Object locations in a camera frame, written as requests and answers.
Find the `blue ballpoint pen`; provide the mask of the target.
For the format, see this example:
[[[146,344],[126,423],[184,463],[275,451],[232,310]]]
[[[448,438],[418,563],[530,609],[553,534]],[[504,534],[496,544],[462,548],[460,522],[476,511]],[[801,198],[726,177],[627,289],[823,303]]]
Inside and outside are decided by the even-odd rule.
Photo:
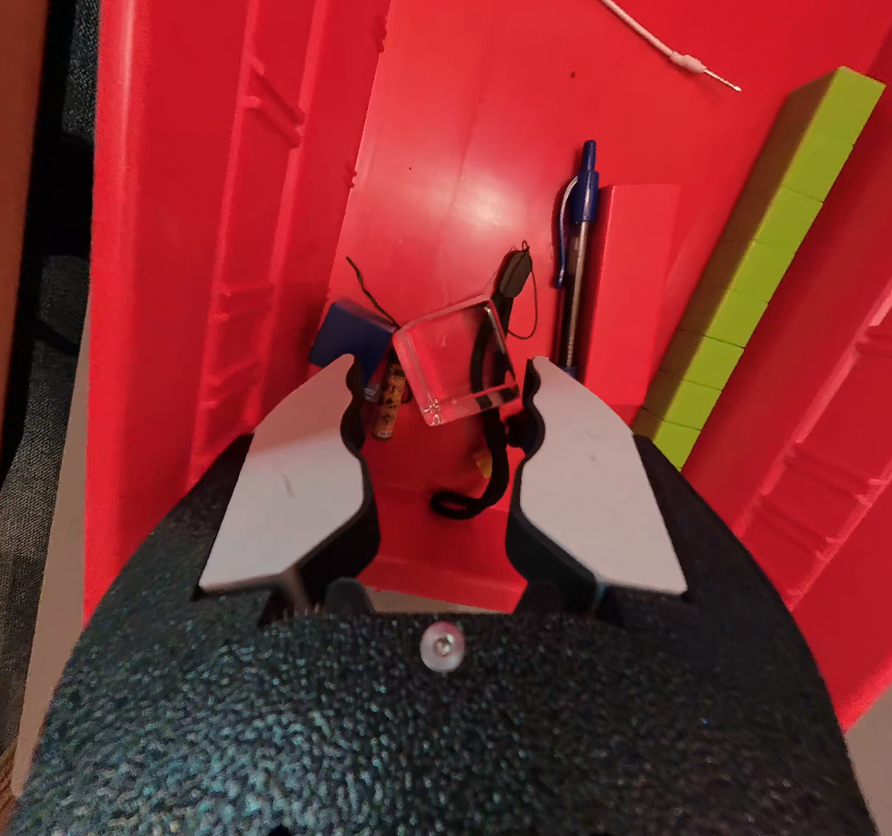
[[[561,314],[556,364],[571,378],[577,375],[577,333],[581,316],[588,242],[593,230],[599,195],[597,143],[583,144],[576,173],[561,195],[556,217],[557,271]]]

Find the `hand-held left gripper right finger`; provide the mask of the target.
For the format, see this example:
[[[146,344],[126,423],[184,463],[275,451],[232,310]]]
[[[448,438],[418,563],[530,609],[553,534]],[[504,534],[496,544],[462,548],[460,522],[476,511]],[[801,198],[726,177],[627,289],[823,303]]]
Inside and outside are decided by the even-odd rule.
[[[527,363],[527,445],[505,547],[515,617],[686,624],[686,577],[630,428],[542,356]]]

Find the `red plastic bin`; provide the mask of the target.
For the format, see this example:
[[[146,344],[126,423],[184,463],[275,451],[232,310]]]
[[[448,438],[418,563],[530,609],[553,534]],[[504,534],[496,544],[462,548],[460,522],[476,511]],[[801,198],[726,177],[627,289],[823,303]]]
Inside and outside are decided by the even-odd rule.
[[[886,84],[684,475],[772,579],[842,727],[890,686],[890,0],[102,0],[84,619],[224,448],[309,374],[346,259],[403,324],[527,242],[515,361],[558,331],[553,214],[682,188],[651,377],[787,95]]]

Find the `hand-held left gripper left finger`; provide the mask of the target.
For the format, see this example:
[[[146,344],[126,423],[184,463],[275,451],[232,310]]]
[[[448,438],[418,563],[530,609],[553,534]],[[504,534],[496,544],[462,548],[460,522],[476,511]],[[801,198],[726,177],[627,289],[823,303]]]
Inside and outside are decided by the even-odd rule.
[[[357,357],[342,355],[254,429],[202,574],[201,596],[269,589],[302,615],[380,549]]]

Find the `blue cube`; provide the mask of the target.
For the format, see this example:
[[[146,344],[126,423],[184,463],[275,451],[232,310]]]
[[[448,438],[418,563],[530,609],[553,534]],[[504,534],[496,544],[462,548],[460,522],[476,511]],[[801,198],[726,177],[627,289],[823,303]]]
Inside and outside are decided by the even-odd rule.
[[[334,301],[325,313],[309,348],[308,363],[325,368],[345,354],[361,367],[365,387],[377,387],[397,327],[377,312],[349,300]]]

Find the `green block bar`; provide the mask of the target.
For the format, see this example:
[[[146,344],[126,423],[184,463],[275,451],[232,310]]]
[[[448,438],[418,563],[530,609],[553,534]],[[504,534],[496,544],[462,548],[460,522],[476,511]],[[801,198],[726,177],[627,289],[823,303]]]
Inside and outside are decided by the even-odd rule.
[[[633,424],[677,470],[885,90],[841,66],[784,100]]]

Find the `clear acrylic cube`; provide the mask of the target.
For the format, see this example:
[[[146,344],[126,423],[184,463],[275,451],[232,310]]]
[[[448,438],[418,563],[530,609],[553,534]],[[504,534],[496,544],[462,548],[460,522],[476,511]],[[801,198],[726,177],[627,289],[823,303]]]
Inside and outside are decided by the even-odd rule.
[[[499,411],[520,396],[506,335],[489,297],[412,320],[396,330],[393,345],[428,427]]]

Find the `flat red block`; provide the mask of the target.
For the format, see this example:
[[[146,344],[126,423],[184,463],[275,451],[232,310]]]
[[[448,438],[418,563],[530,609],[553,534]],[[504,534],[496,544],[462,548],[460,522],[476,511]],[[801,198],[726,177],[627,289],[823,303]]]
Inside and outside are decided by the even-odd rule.
[[[682,188],[602,190],[586,260],[577,379],[627,425],[649,386]]]

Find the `small brown battery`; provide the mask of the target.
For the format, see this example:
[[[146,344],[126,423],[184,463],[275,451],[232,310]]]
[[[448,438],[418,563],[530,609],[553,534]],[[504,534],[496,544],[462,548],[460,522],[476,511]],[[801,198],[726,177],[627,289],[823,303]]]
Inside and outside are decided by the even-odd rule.
[[[385,367],[380,391],[371,421],[370,436],[377,441],[387,441],[394,435],[400,407],[407,392],[405,371],[393,360]]]

